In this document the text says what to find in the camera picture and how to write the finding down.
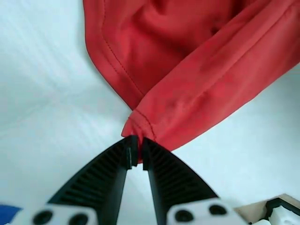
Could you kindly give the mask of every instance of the red fabric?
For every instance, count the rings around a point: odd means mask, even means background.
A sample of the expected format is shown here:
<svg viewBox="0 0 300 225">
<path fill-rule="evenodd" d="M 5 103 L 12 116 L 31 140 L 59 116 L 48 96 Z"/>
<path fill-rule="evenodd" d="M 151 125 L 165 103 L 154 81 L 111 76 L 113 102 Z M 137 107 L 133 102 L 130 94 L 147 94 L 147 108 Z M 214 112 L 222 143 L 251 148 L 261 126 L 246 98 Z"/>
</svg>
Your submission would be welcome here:
<svg viewBox="0 0 300 225">
<path fill-rule="evenodd" d="M 300 61 L 300 0 L 83 0 L 88 53 L 133 109 L 122 135 L 169 150 Z"/>
</svg>

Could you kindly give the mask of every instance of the black plastic part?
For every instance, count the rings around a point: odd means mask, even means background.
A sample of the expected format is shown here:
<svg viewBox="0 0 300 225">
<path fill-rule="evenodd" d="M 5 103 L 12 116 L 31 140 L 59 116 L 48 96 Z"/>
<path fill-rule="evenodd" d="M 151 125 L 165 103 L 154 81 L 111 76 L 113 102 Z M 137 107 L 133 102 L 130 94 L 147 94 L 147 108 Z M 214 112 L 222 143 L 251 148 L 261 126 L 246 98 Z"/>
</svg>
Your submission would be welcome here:
<svg viewBox="0 0 300 225">
<path fill-rule="evenodd" d="M 270 201 L 267 201 L 267 203 L 266 203 L 267 213 L 266 213 L 266 216 L 263 219 L 269 220 L 269 217 L 273 213 L 273 209 L 277 208 L 279 206 L 283 206 L 287 210 L 292 211 L 296 215 L 300 216 L 300 209 L 298 209 L 297 207 L 291 205 L 290 203 L 282 200 L 281 198 L 275 198 L 275 199 L 272 199 Z"/>
<path fill-rule="evenodd" d="M 80 213 L 73 216 L 70 221 L 69 225 L 86 225 L 88 223 L 89 218 L 87 215 Z"/>
<path fill-rule="evenodd" d="M 143 169 L 149 174 L 158 225 L 166 224 L 173 205 L 218 197 L 190 167 L 148 138 L 142 143 L 142 159 Z"/>
<path fill-rule="evenodd" d="M 210 213 L 212 215 L 225 215 L 227 213 L 226 209 L 220 205 L 210 206 Z"/>
<path fill-rule="evenodd" d="M 34 225 L 43 225 L 47 224 L 53 216 L 53 213 L 49 210 L 39 212 L 34 218 L 33 218 L 33 224 Z"/>
<path fill-rule="evenodd" d="M 190 222 L 194 220 L 194 216 L 187 210 L 179 210 L 175 213 L 175 219 L 177 222 Z"/>
<path fill-rule="evenodd" d="M 127 170 L 137 165 L 137 146 L 136 136 L 117 142 L 75 174 L 48 203 L 90 207 L 100 225 L 115 225 Z"/>
</svg>

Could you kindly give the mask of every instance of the white table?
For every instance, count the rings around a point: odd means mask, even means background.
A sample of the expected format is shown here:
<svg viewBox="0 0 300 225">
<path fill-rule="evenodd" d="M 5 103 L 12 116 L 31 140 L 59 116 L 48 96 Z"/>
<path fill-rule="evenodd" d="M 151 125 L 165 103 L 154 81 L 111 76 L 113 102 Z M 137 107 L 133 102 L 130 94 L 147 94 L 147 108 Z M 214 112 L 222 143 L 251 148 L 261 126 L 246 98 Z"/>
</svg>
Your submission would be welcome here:
<svg viewBox="0 0 300 225">
<path fill-rule="evenodd" d="M 82 0 L 0 1 L 0 202 L 44 204 L 121 139 L 130 109 L 91 63 Z M 174 151 L 233 207 L 300 199 L 300 66 Z M 120 225 L 153 225 L 149 179 L 129 171 Z"/>
</svg>

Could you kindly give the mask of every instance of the white plastic part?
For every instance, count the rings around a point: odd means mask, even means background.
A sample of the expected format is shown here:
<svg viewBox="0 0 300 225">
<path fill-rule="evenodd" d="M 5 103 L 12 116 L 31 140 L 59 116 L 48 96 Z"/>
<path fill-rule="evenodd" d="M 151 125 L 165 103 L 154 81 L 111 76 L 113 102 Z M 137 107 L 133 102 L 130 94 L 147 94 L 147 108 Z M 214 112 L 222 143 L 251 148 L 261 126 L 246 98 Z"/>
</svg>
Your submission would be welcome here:
<svg viewBox="0 0 300 225">
<path fill-rule="evenodd" d="M 271 223 L 268 220 L 262 219 L 253 225 L 271 225 Z"/>
<path fill-rule="evenodd" d="M 300 216 L 279 206 L 273 209 L 269 221 L 271 225 L 300 225 Z"/>
<path fill-rule="evenodd" d="M 225 215 L 212 215 L 211 206 L 221 206 L 226 210 Z M 178 222 L 175 215 L 180 210 L 189 211 L 194 219 L 190 222 Z M 228 205 L 219 198 L 175 205 L 167 213 L 167 225 L 247 225 L 247 223 Z"/>
<path fill-rule="evenodd" d="M 96 212 L 91 208 L 55 204 L 22 210 L 15 216 L 12 225 L 34 225 L 33 218 L 45 210 L 52 212 L 52 218 L 47 225 L 68 225 L 71 218 L 78 214 L 85 214 L 88 217 L 86 225 L 98 225 Z"/>
</svg>

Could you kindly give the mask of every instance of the black ribbed plastic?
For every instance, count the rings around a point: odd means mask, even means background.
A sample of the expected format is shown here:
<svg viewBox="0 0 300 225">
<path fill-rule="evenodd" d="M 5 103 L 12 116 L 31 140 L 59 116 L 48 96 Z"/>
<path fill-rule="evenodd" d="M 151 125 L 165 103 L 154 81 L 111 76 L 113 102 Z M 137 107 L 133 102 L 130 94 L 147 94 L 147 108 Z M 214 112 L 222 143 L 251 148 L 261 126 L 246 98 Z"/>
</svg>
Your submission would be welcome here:
<svg viewBox="0 0 300 225">
<path fill-rule="evenodd" d="M 117 223 L 125 177 L 137 166 L 137 137 L 117 142 L 74 175 L 49 203 L 95 209 L 100 225 Z"/>
<path fill-rule="evenodd" d="M 158 225 L 166 224 L 167 212 L 173 205 L 218 197 L 190 167 L 150 139 L 143 140 L 142 158 Z"/>
</svg>

